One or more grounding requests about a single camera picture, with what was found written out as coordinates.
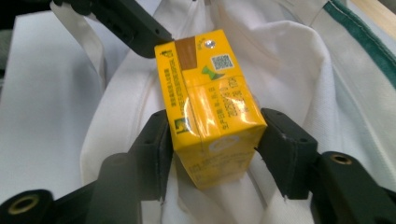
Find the bolt hole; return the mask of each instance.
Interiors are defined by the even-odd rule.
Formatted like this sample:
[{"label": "bolt hole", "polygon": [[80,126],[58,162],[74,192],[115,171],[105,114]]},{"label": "bolt hole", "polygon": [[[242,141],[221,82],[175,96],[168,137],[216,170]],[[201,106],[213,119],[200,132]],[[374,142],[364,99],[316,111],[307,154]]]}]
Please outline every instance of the bolt hole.
[{"label": "bolt hole", "polygon": [[352,160],[350,158],[347,158],[347,157],[345,157],[343,155],[339,155],[339,154],[332,154],[332,160],[337,163],[343,164],[343,165],[352,164]]},{"label": "bolt hole", "polygon": [[38,195],[36,194],[21,197],[8,208],[8,212],[14,216],[25,213],[34,208],[38,204],[38,201]]}]

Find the yellow packaging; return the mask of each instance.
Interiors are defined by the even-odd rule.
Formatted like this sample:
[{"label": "yellow packaging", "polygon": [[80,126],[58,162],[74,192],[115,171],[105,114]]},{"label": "yellow packaging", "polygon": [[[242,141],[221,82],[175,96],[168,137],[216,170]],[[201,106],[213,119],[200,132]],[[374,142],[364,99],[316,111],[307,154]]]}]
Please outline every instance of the yellow packaging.
[{"label": "yellow packaging", "polygon": [[174,151],[198,189],[242,177],[266,123],[225,34],[155,48]]}]

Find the white bag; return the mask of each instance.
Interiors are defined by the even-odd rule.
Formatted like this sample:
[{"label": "white bag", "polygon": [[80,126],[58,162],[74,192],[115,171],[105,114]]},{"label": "white bag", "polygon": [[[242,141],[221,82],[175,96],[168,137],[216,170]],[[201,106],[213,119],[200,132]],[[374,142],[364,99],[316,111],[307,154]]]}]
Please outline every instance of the white bag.
[{"label": "white bag", "polygon": [[[396,46],[375,25],[325,0],[162,0],[154,17],[175,39],[223,29],[261,107],[291,117],[320,153],[350,154],[396,190]],[[164,109],[155,60],[129,51],[107,81],[82,146],[84,183]],[[283,199],[259,155],[241,180],[207,190],[173,162],[164,203],[143,203],[143,215],[145,223],[313,222],[309,200]]]}]

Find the barcode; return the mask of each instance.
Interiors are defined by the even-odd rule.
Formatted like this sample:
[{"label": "barcode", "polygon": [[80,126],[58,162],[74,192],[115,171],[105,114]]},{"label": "barcode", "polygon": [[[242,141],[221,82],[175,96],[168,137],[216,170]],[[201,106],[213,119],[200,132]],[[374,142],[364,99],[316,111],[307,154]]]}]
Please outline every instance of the barcode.
[{"label": "barcode", "polygon": [[233,68],[233,62],[228,54],[213,57],[212,63],[216,71],[225,68]]}]

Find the green fabric edge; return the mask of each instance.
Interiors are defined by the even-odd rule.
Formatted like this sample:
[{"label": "green fabric edge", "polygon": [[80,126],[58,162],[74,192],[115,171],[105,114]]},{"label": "green fabric edge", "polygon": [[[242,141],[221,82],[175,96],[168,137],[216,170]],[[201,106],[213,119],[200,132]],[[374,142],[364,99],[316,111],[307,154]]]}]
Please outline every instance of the green fabric edge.
[{"label": "green fabric edge", "polygon": [[341,2],[332,0],[323,7],[361,44],[396,90],[396,57],[355,13]]}]

